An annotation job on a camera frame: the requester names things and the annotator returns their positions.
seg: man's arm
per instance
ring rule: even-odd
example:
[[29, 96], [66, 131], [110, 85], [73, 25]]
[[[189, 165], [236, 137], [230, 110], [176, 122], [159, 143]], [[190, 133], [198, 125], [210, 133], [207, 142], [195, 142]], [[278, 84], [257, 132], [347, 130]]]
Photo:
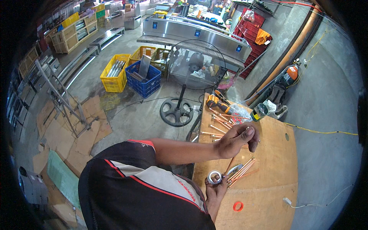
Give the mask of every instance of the man's arm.
[[228, 159], [236, 156], [244, 144], [254, 152], [259, 132], [251, 122], [235, 125], [221, 140], [211, 143], [191, 143], [152, 138], [156, 150], [156, 163], [160, 165], [188, 164], [208, 160]]

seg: yellow cable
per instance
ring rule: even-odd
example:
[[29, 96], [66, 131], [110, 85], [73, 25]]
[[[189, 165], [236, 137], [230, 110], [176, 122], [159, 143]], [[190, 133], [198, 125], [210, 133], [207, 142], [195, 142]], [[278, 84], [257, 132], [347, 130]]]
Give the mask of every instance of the yellow cable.
[[309, 130], [307, 128], [302, 128], [302, 127], [299, 127], [299, 126], [296, 126], [296, 125], [293, 125], [293, 124], [290, 124], [290, 123], [286, 123], [284, 122], [285, 124], [287, 125], [291, 125], [291, 126], [294, 126], [294, 127], [297, 127], [297, 128], [300, 128], [301, 130], [307, 130], [309, 132], [316, 132], [316, 133], [324, 133], [324, 134], [331, 134], [331, 133], [337, 133], [337, 132], [341, 132], [341, 133], [345, 133], [345, 134], [350, 134], [350, 135], [358, 135], [357, 133], [351, 133], [351, 132], [343, 132], [343, 131], [334, 131], [334, 132], [319, 132], [319, 131], [315, 131], [315, 130]]

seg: fan base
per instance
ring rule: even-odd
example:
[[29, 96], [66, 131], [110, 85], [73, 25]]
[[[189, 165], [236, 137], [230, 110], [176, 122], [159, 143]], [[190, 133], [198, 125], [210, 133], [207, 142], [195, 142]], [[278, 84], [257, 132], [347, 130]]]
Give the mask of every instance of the fan base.
[[[189, 102], [187, 102], [186, 100], [183, 99], [182, 100], [182, 103], [181, 103], [181, 106], [178, 109], [177, 108], [178, 104], [172, 102], [173, 100], [179, 101], [179, 98], [169, 98], [166, 101], [164, 101], [164, 103], [162, 103], [161, 108], [160, 108], [160, 116], [161, 116], [162, 120], [166, 124], [171, 125], [171, 126], [174, 126], [174, 127], [182, 127], [182, 126], [185, 126], [185, 125], [189, 124], [190, 121], [193, 119], [193, 115], [194, 115], [194, 112], [193, 112], [193, 109], [192, 109], [192, 105], [189, 104]], [[163, 108], [164, 108], [165, 105], [168, 105], [169, 106], [169, 110], [164, 112], [163, 111]], [[187, 111], [184, 108], [184, 105], [188, 106], [189, 109], [190, 109], [190, 111]], [[174, 115], [175, 122], [169, 121], [166, 118], [168, 115]], [[186, 116], [187, 117], [187, 120], [185, 122], [181, 122], [180, 121], [180, 118], [182, 116]]]

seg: white power plug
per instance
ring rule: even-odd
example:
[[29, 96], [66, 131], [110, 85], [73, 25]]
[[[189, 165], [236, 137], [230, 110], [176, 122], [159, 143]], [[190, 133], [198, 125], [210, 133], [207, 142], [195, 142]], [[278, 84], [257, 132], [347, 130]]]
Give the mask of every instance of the white power plug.
[[282, 200], [288, 205], [291, 205], [291, 201], [287, 197], [282, 198]]

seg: cloth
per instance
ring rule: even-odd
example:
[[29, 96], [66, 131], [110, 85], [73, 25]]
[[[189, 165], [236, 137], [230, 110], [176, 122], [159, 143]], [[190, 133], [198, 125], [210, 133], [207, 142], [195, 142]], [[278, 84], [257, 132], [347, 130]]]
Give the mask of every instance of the cloth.
[[150, 141], [128, 140], [91, 159], [78, 185], [91, 229], [215, 229], [201, 189], [161, 169]]
[[266, 39], [270, 36], [269, 33], [267, 33], [266, 31], [259, 29], [258, 34], [257, 34], [257, 38], [255, 39], [255, 42], [258, 45], [263, 45], [266, 42]]

